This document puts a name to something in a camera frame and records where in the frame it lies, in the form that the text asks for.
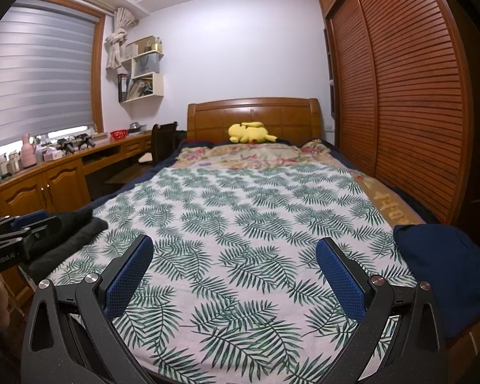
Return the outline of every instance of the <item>blue textured pad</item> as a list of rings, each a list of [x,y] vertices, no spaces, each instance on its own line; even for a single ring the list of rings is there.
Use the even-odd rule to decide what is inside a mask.
[[[360,322],[366,314],[363,291],[324,240],[316,244],[316,261],[347,317]]]
[[[46,211],[37,211],[29,213],[25,216],[18,216],[11,224],[11,228],[23,228],[25,225],[30,225],[40,220],[45,220],[49,215]]]
[[[152,260],[153,241],[146,236],[106,291],[103,312],[108,320],[123,315]]]

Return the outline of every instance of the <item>gray striped blind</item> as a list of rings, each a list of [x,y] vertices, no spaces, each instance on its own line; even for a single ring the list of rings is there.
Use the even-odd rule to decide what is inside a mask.
[[[92,124],[92,41],[98,18],[18,0],[0,21],[0,146]]]

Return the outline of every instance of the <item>metal screw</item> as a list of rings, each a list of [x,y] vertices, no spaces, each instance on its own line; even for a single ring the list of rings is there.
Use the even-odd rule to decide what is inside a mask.
[[[94,283],[98,279],[98,275],[96,273],[89,273],[85,276],[85,281],[87,283]]]
[[[50,280],[45,278],[44,280],[41,280],[41,283],[39,283],[39,288],[40,289],[46,289],[50,285]]]
[[[420,281],[420,287],[425,291],[429,291],[432,288],[430,283],[426,282],[425,280]]]
[[[384,277],[372,276],[372,283],[375,284],[375,286],[382,286],[384,284]]]

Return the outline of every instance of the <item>red basket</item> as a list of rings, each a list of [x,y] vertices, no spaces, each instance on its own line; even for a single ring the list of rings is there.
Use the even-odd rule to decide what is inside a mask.
[[[110,135],[115,141],[122,140],[128,134],[128,130],[116,130],[114,132],[110,132]]]

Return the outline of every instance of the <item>pink bottle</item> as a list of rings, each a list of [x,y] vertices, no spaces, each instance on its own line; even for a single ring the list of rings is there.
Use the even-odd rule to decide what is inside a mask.
[[[23,147],[21,148],[21,163],[23,164],[23,168],[26,169],[27,167],[35,166],[36,165],[36,153],[34,146],[28,142],[30,138],[30,134],[24,134],[21,137],[23,142]]]

